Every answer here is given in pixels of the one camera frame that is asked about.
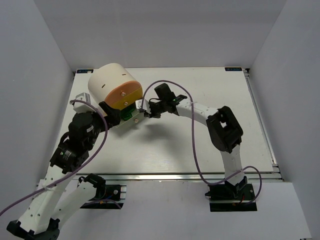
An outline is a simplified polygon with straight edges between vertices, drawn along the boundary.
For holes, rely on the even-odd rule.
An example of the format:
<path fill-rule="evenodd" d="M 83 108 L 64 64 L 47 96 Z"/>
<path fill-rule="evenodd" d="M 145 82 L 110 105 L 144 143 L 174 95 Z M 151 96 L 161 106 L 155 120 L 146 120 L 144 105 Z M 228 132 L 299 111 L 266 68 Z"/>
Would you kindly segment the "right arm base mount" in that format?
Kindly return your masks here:
<path fill-rule="evenodd" d="M 210 212 L 256 212 L 258 210 L 251 183 L 246 184 L 236 195 L 224 184 L 209 185 L 208 192 L 204 195 L 209 200 Z"/>

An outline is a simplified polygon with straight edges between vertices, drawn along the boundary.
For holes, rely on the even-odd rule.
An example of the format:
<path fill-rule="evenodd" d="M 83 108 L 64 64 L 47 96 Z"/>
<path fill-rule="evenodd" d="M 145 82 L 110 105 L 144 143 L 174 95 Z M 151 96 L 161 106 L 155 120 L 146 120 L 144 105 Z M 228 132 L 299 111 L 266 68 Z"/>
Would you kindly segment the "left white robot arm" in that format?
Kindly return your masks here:
<path fill-rule="evenodd" d="M 81 207 L 113 203 L 119 209 L 119 197 L 107 190 L 104 178 L 91 173 L 79 178 L 80 184 L 64 200 L 60 200 L 69 182 L 96 156 L 89 155 L 101 132 L 120 124 L 121 111 L 98 104 L 87 104 L 89 110 L 76 113 L 52 155 L 42 188 L 29 194 L 33 198 L 25 213 L 6 227 L 12 235 L 23 240 L 56 240 L 67 220 Z"/>

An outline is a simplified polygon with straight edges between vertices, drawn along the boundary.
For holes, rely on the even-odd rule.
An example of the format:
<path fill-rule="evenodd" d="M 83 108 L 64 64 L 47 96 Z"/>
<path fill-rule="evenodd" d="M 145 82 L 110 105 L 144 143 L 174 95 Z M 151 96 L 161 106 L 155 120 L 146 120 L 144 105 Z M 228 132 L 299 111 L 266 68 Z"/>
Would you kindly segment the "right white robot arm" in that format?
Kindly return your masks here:
<path fill-rule="evenodd" d="M 232 110 L 228 106 L 213 108 L 196 103 L 189 92 L 175 95 L 168 80 L 159 80 L 157 83 L 158 86 L 154 89 L 157 101 L 142 98 L 136 101 L 136 108 L 148 118 L 159 119 L 163 113 L 170 113 L 206 126 L 213 146 L 221 154 L 224 166 L 224 180 L 218 184 L 237 196 L 248 180 L 243 172 L 240 156 L 244 132 Z"/>

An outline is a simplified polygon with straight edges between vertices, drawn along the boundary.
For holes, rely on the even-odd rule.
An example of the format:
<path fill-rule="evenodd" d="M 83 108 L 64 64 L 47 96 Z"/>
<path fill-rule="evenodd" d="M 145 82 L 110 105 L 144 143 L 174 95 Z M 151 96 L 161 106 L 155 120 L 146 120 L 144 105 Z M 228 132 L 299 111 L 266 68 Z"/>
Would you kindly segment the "yellow drawer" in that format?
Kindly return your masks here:
<path fill-rule="evenodd" d="M 135 101 L 141 99 L 143 97 L 143 89 L 142 87 L 134 90 L 129 93 L 128 91 L 119 91 L 114 92 L 112 95 L 112 103 L 110 106 L 114 109 L 123 110 L 127 106 L 130 106 L 135 103 Z"/>

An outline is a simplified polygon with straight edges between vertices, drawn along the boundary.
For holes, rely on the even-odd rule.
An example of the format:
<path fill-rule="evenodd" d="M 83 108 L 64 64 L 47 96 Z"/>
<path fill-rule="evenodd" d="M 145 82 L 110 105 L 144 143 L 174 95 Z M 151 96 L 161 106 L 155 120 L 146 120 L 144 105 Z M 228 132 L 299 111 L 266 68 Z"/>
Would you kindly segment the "orange top drawer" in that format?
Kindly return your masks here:
<path fill-rule="evenodd" d="M 142 85 L 136 80 L 131 80 L 111 90 L 104 101 L 112 108 L 122 110 L 125 106 L 133 104 L 142 97 Z"/>

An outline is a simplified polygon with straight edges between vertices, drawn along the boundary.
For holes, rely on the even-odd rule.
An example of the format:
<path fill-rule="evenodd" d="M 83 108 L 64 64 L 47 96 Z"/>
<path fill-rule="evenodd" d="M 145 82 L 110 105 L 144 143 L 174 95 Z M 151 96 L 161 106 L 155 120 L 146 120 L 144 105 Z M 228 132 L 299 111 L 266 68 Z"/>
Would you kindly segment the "green curved lego brick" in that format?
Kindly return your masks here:
<path fill-rule="evenodd" d="M 135 110 L 134 106 L 128 106 L 120 111 L 120 118 L 123 121 L 128 121 L 133 116 L 133 111 Z"/>

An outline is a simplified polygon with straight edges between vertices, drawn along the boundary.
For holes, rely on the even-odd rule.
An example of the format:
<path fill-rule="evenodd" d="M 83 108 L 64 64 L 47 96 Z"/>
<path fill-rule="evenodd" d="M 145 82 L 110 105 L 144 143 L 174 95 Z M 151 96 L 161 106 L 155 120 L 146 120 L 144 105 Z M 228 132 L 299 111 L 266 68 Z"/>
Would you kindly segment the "cream round drawer cabinet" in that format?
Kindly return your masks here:
<path fill-rule="evenodd" d="M 137 81 L 118 63 L 109 63 L 93 71 L 88 80 L 88 91 L 96 103 L 105 101 L 111 90 L 128 81 Z"/>

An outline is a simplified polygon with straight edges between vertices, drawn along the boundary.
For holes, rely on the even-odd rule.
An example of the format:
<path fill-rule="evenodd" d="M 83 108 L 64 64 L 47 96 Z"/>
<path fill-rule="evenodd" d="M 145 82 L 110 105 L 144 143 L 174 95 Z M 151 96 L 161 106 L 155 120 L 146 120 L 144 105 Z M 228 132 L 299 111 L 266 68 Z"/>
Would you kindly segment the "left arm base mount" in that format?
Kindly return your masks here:
<path fill-rule="evenodd" d="M 123 207 L 127 194 L 126 184 L 109 184 L 105 179 L 93 173 L 86 177 L 80 176 L 77 187 L 82 182 L 93 183 L 96 187 L 96 193 L 80 209 L 120 210 Z"/>

